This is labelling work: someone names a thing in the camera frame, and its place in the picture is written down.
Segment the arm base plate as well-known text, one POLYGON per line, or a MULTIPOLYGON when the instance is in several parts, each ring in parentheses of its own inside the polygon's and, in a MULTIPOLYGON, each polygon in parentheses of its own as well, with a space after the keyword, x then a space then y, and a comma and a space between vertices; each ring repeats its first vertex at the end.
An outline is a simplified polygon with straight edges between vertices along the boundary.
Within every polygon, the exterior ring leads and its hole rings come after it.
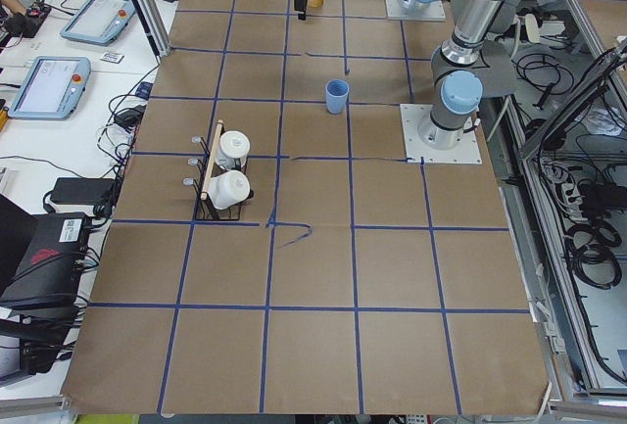
POLYGON ((473 121, 458 130, 443 130, 431 120, 431 105, 400 106, 406 160, 414 164, 481 165, 473 121))
POLYGON ((446 14, 441 0, 421 3, 416 0, 385 0, 387 18, 399 21, 443 22, 446 14))

